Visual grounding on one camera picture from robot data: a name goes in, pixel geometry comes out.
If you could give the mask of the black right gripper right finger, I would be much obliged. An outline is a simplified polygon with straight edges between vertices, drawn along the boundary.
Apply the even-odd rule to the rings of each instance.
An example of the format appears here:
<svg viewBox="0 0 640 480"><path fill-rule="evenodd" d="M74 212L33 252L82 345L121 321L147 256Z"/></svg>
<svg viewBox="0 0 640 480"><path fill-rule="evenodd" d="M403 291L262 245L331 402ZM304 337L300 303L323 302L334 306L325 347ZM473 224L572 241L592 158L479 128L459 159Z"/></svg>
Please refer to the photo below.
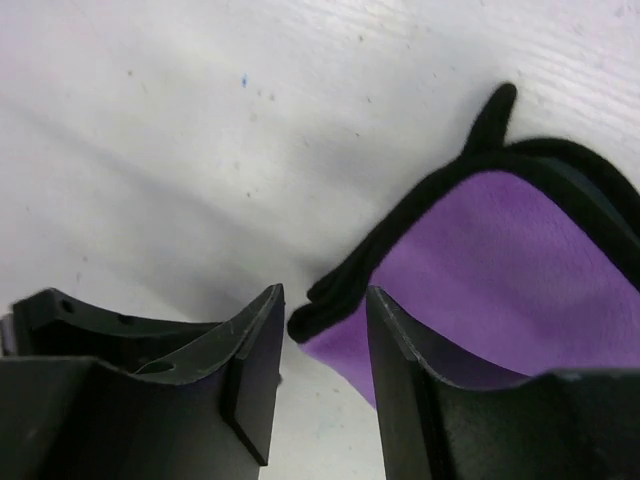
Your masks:
<svg viewBox="0 0 640 480"><path fill-rule="evenodd" d="M635 479L639 373L527 377L409 315L378 287L367 334L390 479Z"/></svg>

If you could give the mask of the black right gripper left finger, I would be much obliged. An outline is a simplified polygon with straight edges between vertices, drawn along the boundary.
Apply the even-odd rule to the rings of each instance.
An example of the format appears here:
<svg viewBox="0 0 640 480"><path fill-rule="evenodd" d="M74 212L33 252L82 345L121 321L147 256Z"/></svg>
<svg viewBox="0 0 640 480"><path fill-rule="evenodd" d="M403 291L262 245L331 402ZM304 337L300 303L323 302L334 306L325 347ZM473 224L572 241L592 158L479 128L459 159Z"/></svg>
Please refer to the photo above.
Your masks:
<svg viewBox="0 0 640 480"><path fill-rule="evenodd" d="M255 479L284 330L272 285L233 318L124 315L56 289L1 319L5 479Z"/></svg>

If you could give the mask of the black and purple towel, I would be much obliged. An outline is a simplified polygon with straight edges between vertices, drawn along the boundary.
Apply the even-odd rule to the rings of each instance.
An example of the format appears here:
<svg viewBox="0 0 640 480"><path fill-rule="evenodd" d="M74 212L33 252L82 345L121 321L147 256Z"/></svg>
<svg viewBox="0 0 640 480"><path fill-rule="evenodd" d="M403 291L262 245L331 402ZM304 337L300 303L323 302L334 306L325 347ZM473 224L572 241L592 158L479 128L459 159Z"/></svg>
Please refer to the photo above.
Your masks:
<svg viewBox="0 0 640 480"><path fill-rule="evenodd" d="M290 338L375 398L366 291L526 376L639 363L639 190L570 140L506 141L497 87L461 152L428 174L307 293Z"/></svg>

